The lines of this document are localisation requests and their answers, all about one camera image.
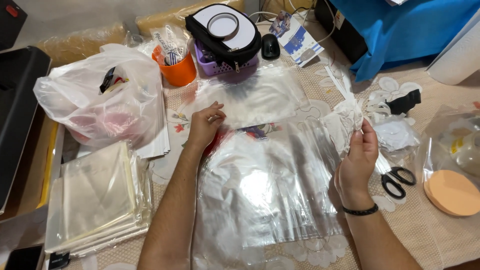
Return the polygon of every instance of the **black mouse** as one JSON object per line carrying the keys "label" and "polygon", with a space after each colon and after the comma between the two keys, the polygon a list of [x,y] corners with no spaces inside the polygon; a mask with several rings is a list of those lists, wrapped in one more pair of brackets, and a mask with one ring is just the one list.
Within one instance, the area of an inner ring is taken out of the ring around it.
{"label": "black mouse", "polygon": [[262,37],[262,58],[274,60],[280,57],[280,45],[274,34],[266,34]]}

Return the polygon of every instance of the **smartphone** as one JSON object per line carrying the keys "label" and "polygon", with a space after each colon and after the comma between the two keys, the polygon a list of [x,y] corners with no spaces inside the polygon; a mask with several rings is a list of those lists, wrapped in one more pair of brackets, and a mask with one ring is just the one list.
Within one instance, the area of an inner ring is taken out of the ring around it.
{"label": "smartphone", "polygon": [[43,245],[16,248],[10,252],[4,270],[41,270],[44,258]]}

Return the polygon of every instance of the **black pouch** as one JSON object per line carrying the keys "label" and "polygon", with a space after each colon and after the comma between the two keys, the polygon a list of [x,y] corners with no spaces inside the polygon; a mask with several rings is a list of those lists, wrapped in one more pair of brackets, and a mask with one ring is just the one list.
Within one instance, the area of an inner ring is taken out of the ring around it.
{"label": "black pouch", "polygon": [[232,68],[235,68],[237,72],[240,72],[240,67],[246,62],[250,61],[253,57],[255,57],[258,51],[260,50],[260,48],[262,47],[262,35],[260,34],[260,32],[258,32],[258,28],[255,25],[255,23],[253,23],[245,14],[243,14],[242,12],[230,6],[227,6],[231,8],[233,11],[236,11],[240,13],[242,16],[245,16],[246,18],[248,18],[255,29],[255,36],[249,45],[241,49],[229,48],[227,45],[225,45],[222,42],[223,38],[214,37],[211,34],[209,34],[206,27],[200,24],[194,18],[194,16],[198,12],[214,5],[227,6],[225,4],[212,4],[200,9],[194,14],[188,15],[187,17],[185,17],[185,24],[186,24],[187,30],[191,32],[192,36],[195,39],[198,39],[203,44],[205,44],[205,46],[215,55],[217,63],[225,62],[227,65],[231,66]]}

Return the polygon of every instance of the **lace tablecloth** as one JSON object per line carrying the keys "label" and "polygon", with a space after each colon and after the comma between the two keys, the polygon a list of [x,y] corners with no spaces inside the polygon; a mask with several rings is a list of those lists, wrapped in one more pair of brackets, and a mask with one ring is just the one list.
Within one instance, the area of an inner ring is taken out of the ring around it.
{"label": "lace tablecloth", "polygon": [[[268,32],[268,25],[260,23],[259,30]],[[307,30],[316,38],[326,36],[326,32],[316,23],[307,25]],[[322,43],[326,48],[320,59],[312,61],[304,68],[295,67],[291,58],[282,49],[281,60],[291,66],[305,90],[311,105],[297,110],[299,120],[309,117],[319,118],[328,114],[344,98],[335,88],[326,73],[326,65],[336,69],[336,62],[347,63],[344,55],[336,45],[327,40]],[[422,132],[442,104],[451,107],[467,106],[472,109],[480,107],[478,74],[464,81],[459,86],[442,85],[431,79],[421,62],[404,65],[385,72],[380,72],[374,79],[353,84],[357,99],[368,100],[372,92],[386,91],[390,98],[405,95],[419,88],[422,103],[409,113],[415,120],[413,127]],[[197,77],[204,77],[203,72]],[[193,99],[196,83],[185,87],[173,87],[164,84],[168,117],[168,133],[171,151],[166,156],[151,161],[154,171],[154,205],[157,206],[172,176],[183,144],[190,129]],[[369,183],[370,194],[382,209],[395,235],[412,253],[413,257],[425,270],[439,270],[465,261],[480,258],[480,218],[477,227],[472,222],[459,223],[438,211],[421,190],[416,187],[403,186],[407,192],[406,199],[393,200],[386,196],[379,177],[372,177]],[[121,242],[114,248],[105,249],[95,255],[82,259],[73,259],[67,270],[134,270],[144,241],[144,235]],[[359,269],[360,264],[354,243],[350,236],[332,237],[282,243],[263,249],[267,259],[260,269],[265,270],[352,270]]]}

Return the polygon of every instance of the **hand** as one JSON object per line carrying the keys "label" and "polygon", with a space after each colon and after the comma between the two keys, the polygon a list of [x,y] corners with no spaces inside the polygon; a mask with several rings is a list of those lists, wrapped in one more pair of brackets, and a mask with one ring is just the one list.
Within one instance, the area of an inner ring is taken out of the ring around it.
{"label": "hand", "polygon": [[192,114],[188,146],[198,147],[203,151],[212,142],[218,127],[227,117],[220,110],[221,108],[223,108],[223,104],[215,101],[210,107]]}
{"label": "hand", "polygon": [[367,210],[373,207],[368,194],[368,180],[378,158],[377,134],[366,119],[361,131],[355,131],[350,140],[350,152],[335,171],[335,187],[343,206],[349,210]]}

